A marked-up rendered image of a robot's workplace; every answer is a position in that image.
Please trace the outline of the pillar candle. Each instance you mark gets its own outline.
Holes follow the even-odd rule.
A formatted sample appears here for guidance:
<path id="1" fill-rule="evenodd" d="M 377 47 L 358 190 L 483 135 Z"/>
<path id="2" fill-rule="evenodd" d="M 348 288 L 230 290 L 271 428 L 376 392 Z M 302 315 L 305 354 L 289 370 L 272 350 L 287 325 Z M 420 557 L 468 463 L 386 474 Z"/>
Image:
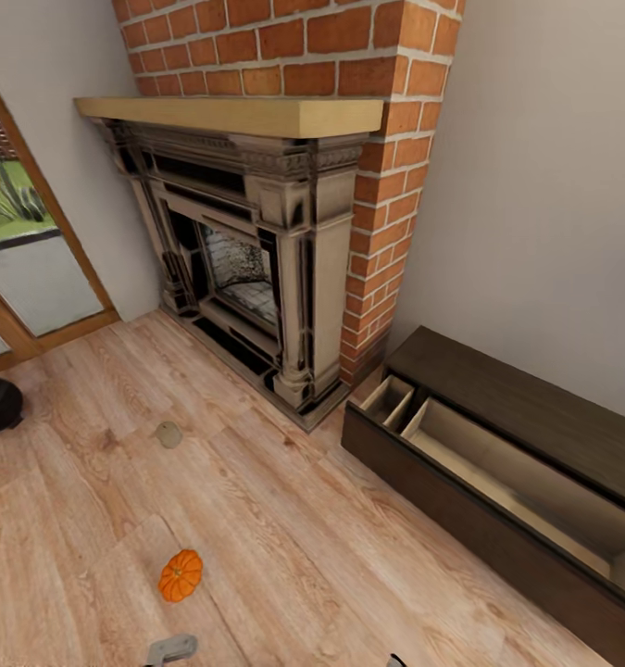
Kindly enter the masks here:
<path id="1" fill-rule="evenodd" d="M 163 448 L 172 449 L 181 443 L 181 432 L 176 422 L 162 422 L 156 429 L 156 437 Z"/>

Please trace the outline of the pumpkin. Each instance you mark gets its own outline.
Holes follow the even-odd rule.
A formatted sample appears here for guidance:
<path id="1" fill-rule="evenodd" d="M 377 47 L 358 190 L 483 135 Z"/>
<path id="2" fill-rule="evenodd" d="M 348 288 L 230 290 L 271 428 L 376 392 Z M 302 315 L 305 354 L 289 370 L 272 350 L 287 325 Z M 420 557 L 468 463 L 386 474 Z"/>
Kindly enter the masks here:
<path id="1" fill-rule="evenodd" d="M 159 583 L 164 599 L 179 603 L 193 594 L 202 580 L 203 568 L 204 563 L 198 553 L 191 549 L 184 549 L 172 557 Z"/>

